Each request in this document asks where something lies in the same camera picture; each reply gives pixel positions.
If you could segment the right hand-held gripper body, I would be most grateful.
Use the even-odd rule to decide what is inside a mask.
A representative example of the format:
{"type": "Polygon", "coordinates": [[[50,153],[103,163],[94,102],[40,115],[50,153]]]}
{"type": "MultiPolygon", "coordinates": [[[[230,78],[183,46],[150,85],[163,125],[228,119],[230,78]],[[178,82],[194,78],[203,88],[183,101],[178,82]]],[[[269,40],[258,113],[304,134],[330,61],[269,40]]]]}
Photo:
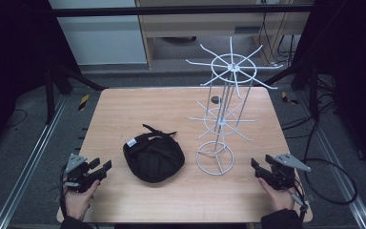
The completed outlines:
{"type": "Polygon", "coordinates": [[[276,165],[268,164],[271,170],[268,171],[260,165],[260,171],[255,172],[256,177],[263,178],[275,190],[292,188],[295,185],[295,169],[310,172],[311,168],[297,159],[292,154],[273,156],[276,165]]]}

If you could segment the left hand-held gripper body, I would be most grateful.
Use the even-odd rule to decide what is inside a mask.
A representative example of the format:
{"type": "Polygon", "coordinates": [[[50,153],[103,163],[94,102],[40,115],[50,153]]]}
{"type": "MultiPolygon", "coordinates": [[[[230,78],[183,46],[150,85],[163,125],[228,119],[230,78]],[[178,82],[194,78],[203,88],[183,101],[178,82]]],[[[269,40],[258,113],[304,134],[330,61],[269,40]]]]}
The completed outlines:
{"type": "Polygon", "coordinates": [[[91,173],[93,169],[90,168],[85,156],[71,154],[65,166],[65,185],[73,191],[84,193],[96,180],[102,180],[107,176],[102,167],[91,173]]]}

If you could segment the black cap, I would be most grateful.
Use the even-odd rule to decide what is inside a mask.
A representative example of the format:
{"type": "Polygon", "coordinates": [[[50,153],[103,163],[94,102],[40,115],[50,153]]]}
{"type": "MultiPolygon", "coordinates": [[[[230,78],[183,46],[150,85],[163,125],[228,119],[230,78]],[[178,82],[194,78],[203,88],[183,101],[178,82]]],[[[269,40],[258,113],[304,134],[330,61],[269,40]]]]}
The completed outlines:
{"type": "Polygon", "coordinates": [[[175,132],[164,133],[143,124],[148,133],[138,135],[123,146],[123,154],[132,173],[149,183],[162,182],[184,165],[185,156],[173,139],[175,132]]]}

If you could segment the white wire display rack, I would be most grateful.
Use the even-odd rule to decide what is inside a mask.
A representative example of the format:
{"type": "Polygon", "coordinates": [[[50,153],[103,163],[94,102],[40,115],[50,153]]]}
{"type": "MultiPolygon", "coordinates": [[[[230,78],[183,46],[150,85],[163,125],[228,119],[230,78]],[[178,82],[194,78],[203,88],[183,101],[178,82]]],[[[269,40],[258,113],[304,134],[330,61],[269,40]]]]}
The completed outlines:
{"type": "Polygon", "coordinates": [[[264,66],[259,66],[253,57],[263,49],[259,46],[253,52],[243,55],[234,51],[234,42],[229,42],[229,51],[218,54],[208,48],[213,59],[206,66],[211,78],[202,85],[207,87],[208,97],[197,104],[204,110],[198,118],[206,134],[215,139],[203,143],[196,151],[195,159],[199,169],[211,176],[222,176],[234,167],[234,151],[229,147],[227,137],[239,135],[239,125],[246,120],[242,117],[251,88],[258,84],[266,89],[270,86],[257,78],[264,66]]]}

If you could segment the person's right hand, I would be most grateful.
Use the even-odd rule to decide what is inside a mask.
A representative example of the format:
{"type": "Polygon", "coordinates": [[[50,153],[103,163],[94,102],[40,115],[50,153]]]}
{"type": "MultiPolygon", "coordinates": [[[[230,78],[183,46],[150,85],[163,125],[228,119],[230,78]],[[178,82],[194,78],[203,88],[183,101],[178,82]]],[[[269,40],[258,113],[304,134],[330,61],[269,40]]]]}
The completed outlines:
{"type": "Polygon", "coordinates": [[[263,178],[258,179],[259,184],[263,188],[263,190],[269,196],[273,209],[275,211],[281,211],[284,209],[293,210],[295,207],[295,200],[293,199],[293,195],[296,194],[294,188],[286,189],[286,190],[275,190],[271,187],[263,178]]]}

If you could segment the person's left hand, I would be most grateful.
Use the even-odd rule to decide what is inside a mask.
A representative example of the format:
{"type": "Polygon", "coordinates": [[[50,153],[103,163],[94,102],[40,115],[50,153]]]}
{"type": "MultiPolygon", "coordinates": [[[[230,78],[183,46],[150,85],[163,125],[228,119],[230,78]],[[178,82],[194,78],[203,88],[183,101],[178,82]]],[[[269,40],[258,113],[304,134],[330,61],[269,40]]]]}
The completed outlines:
{"type": "Polygon", "coordinates": [[[78,193],[64,187],[64,198],[67,215],[73,219],[82,221],[90,208],[91,200],[100,185],[96,180],[91,187],[84,193],[78,193]]]}

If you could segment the yellow black tape strip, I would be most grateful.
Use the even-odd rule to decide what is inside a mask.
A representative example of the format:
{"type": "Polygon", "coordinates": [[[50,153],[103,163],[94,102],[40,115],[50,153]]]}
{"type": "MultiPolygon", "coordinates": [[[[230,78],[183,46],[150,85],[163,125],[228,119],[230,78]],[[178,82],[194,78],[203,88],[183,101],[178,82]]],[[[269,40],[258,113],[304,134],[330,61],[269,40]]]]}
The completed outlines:
{"type": "Polygon", "coordinates": [[[289,104],[299,104],[296,99],[290,99],[285,92],[281,92],[281,99],[283,102],[289,103],[289,104]]]}
{"type": "Polygon", "coordinates": [[[79,106],[78,106],[78,111],[83,111],[84,110],[89,98],[90,98],[89,94],[84,94],[82,96],[82,98],[80,100],[80,103],[79,103],[79,106]]]}

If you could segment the black stand leg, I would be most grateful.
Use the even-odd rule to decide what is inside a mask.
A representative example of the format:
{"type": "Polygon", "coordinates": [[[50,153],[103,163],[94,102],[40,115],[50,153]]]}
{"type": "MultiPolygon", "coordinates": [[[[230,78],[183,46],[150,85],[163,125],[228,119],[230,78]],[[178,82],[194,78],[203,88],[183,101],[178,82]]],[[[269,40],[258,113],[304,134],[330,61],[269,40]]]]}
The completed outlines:
{"type": "Polygon", "coordinates": [[[295,91],[302,90],[309,85],[309,112],[315,121],[319,120],[318,99],[317,99],[317,67],[314,63],[301,61],[291,67],[277,73],[265,81],[266,85],[272,85],[287,75],[293,74],[295,78],[291,87],[295,91]]]}
{"type": "Polygon", "coordinates": [[[105,90],[104,86],[100,86],[99,84],[90,81],[81,73],[72,71],[65,66],[50,65],[45,72],[47,124],[50,124],[53,121],[55,115],[54,88],[57,88],[61,94],[70,94],[73,90],[73,87],[68,80],[69,77],[95,91],[105,90]]]}

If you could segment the white cabinet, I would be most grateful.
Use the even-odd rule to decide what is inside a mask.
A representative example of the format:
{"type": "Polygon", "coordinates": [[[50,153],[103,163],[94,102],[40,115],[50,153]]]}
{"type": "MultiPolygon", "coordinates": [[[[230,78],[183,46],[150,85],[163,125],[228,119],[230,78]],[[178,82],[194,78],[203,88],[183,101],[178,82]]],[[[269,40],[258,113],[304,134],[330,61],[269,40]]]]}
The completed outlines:
{"type": "MultiPolygon", "coordinates": [[[[129,8],[134,0],[49,0],[54,10],[129,8]]],[[[60,17],[58,22],[80,66],[146,64],[138,17],[60,17]]]]}

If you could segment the aluminium floor rail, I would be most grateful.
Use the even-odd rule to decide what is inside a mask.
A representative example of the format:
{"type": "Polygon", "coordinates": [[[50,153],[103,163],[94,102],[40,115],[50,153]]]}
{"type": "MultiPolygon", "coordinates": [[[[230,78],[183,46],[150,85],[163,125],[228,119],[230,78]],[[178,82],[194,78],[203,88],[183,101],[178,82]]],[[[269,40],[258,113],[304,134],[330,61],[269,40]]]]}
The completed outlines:
{"type": "Polygon", "coordinates": [[[29,183],[34,171],[40,161],[41,156],[44,154],[45,149],[51,139],[51,135],[64,111],[64,106],[68,98],[65,95],[60,95],[58,103],[54,107],[54,114],[51,121],[44,126],[44,129],[37,139],[30,156],[23,167],[21,174],[19,175],[16,183],[14,184],[9,197],[5,201],[2,209],[0,210],[0,229],[7,229],[11,218],[16,211],[29,183]]]}
{"type": "Polygon", "coordinates": [[[359,228],[366,229],[366,206],[358,195],[356,183],[345,171],[341,171],[341,161],[336,156],[323,129],[318,126],[318,122],[313,120],[311,124],[313,125],[312,135],[317,139],[318,145],[324,156],[324,161],[332,165],[331,171],[336,180],[336,185],[343,196],[340,205],[347,205],[351,209],[359,228]]]}

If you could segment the black frame bar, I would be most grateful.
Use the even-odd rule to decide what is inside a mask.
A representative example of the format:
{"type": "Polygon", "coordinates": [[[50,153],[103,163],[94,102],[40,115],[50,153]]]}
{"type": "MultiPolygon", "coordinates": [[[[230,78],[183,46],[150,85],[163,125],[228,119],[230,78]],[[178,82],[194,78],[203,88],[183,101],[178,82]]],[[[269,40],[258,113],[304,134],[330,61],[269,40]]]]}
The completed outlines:
{"type": "Polygon", "coordinates": [[[212,13],[259,13],[259,12],[304,12],[311,11],[315,4],[290,5],[231,5],[231,6],[171,6],[98,9],[58,9],[51,10],[55,17],[83,16],[130,16],[130,15],[175,15],[212,13]]]}

